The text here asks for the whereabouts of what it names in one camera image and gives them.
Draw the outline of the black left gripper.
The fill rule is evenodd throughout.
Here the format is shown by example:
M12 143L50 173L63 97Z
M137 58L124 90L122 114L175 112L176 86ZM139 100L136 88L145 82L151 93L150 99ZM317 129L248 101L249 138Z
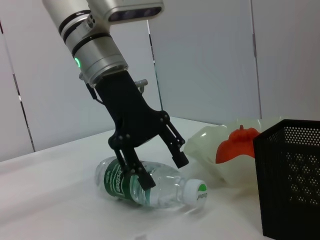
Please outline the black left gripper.
M178 168L189 163L181 151L185 140L170 120L165 119L164 111L154 110L147 104L127 71L103 76L95 89L114 121L115 132L108 144L116 150L118 163L126 177L136 175L144 190L156 186L134 148L157 135L167 145Z

